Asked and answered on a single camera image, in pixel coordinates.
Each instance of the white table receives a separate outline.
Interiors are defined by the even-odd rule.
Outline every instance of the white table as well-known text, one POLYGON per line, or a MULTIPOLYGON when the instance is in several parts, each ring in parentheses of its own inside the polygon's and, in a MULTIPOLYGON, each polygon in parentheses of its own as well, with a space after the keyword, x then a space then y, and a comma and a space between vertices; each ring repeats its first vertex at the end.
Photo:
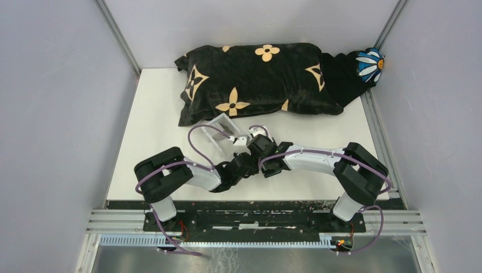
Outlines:
MULTIPOLYGON (((143 200, 134 191, 137 179, 134 166, 142 160, 173 146, 201 164, 207 164, 189 146, 190 127, 178 127, 180 98, 186 85, 186 72, 177 69, 144 69, 132 104, 126 131, 120 146, 108 200, 143 200)), ((233 119, 248 133, 249 125, 263 124, 277 142, 291 141, 319 148, 346 147, 358 142, 376 155, 360 98, 351 102, 339 116, 298 115, 284 111, 257 117, 233 119)), ((215 164, 221 156, 208 142, 201 129, 192 133, 193 143, 215 164)), ((183 185, 172 194, 174 200, 263 201, 263 200, 336 200, 343 188, 334 176, 309 171, 283 171, 269 179, 262 175, 242 179, 227 192, 210 193, 183 185)), ((379 199, 388 199, 385 193, 379 199)))

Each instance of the beige flower motif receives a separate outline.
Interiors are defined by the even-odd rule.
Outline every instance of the beige flower motif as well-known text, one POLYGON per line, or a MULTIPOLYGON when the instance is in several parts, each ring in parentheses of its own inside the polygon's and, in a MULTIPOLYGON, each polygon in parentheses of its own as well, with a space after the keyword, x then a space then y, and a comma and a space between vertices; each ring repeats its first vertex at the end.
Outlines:
POLYGON ((323 87, 325 87, 325 81, 321 82, 321 69, 319 68, 319 64, 314 65, 312 67, 308 67, 305 70, 313 74, 313 76, 315 76, 318 83, 319 91, 321 92, 323 87))
POLYGON ((263 48, 258 48, 255 50, 255 53, 257 55, 262 55, 263 61, 270 61, 271 58, 273 58, 273 54, 278 54, 280 53, 280 49, 277 47, 273 47, 270 44, 265 44, 263 48))
POLYGON ((209 76, 205 76, 197 70, 196 65, 193 66, 191 74, 189 74, 188 83, 184 89, 191 101, 194 100, 194 96, 196 95, 199 86, 208 78, 209 76))
POLYGON ((288 111, 288 103, 289 103, 289 100, 286 100, 283 106, 281 107, 281 110, 288 111))
POLYGON ((232 89, 231 93, 229 94, 229 103, 228 104, 220 104, 216 106, 216 109, 226 112, 229 110, 229 116, 238 115, 238 109, 243 109, 248 106, 248 102, 238 102, 238 91, 236 87, 232 89))

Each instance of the gray wall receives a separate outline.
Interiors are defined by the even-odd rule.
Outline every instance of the gray wall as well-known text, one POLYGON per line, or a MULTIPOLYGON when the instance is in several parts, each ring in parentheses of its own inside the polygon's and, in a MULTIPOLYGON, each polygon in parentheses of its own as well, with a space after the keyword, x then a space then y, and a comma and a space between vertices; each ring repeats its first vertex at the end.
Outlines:
POLYGON ((72 272, 136 78, 93 1, 0 3, 0 272, 72 272))
POLYGON ((373 46, 397 0, 106 0, 142 68, 211 44, 311 42, 323 52, 373 46))
POLYGON ((481 1, 409 1, 373 90, 442 272, 480 272, 481 10, 481 1))

